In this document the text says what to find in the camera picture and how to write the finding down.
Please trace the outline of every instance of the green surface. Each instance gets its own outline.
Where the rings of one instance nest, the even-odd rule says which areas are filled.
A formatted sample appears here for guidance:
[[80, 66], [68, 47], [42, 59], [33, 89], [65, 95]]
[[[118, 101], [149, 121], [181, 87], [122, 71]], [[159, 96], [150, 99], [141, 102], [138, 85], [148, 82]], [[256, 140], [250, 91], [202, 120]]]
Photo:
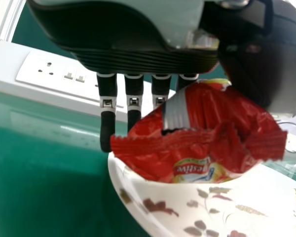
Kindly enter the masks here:
[[[0, 237], [147, 236], [111, 184], [99, 125], [0, 94]], [[117, 124], [118, 134], [126, 129]], [[94, 143], [74, 145], [81, 133]]]

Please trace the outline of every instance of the electrical outlet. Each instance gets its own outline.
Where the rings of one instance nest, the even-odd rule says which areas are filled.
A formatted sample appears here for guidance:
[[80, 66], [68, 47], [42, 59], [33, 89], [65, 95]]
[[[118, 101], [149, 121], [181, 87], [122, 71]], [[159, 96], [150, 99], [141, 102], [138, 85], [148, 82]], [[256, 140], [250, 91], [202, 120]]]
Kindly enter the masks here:
[[[16, 80], [100, 102], [96, 73], [87, 70], [76, 60], [59, 55], [30, 52]], [[124, 109], [126, 97], [125, 100], [122, 94], [120, 97], [117, 107]]]
[[[87, 70], [77, 60], [40, 50], [32, 50], [23, 62], [15, 80], [37, 88], [44, 88], [46, 89], [46, 95], [57, 92], [57, 95], [66, 99], [66, 101], [62, 102], [52, 101], [53, 105], [79, 112], [83, 110], [85, 113], [86, 110], [81, 108], [81, 105], [78, 106], [68, 100], [69, 95], [71, 100], [95, 104], [92, 108], [92, 114], [99, 116], [101, 113], [96, 73]], [[127, 97], [124, 75], [117, 74], [117, 86], [116, 120], [126, 122]], [[174, 94], [175, 92], [170, 90], [169, 97]], [[45, 98], [40, 97], [39, 101], [44, 103]], [[146, 116], [152, 110], [151, 83], [145, 81], [142, 116]]]

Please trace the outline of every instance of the red chip bag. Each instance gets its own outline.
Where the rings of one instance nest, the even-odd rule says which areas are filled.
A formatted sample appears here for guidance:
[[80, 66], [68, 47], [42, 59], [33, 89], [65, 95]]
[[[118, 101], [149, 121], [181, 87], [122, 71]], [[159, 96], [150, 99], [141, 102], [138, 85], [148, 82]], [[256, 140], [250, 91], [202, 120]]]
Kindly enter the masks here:
[[207, 81], [179, 91], [127, 138], [113, 136], [111, 147], [147, 180], [218, 183], [282, 159], [286, 136], [268, 112], [225, 81]]

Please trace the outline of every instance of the white plate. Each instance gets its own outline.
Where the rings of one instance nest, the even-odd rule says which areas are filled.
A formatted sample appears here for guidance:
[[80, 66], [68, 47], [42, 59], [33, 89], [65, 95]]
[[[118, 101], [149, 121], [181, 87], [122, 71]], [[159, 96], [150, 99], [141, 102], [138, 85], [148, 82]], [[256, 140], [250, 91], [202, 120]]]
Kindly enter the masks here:
[[108, 166], [122, 202], [153, 237], [296, 237], [296, 181], [262, 164], [222, 184], [145, 181], [113, 153]]

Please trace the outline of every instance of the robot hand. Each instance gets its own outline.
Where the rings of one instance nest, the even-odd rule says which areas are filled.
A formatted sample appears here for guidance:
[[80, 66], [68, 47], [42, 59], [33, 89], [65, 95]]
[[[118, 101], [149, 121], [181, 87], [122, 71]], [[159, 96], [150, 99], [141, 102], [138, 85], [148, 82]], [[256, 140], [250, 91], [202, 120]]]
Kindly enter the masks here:
[[296, 115], [296, 9], [283, 0], [28, 0], [43, 30], [98, 73], [101, 146], [115, 131], [116, 73], [129, 129], [141, 118], [143, 75], [154, 107], [219, 62], [232, 86], [277, 119]]

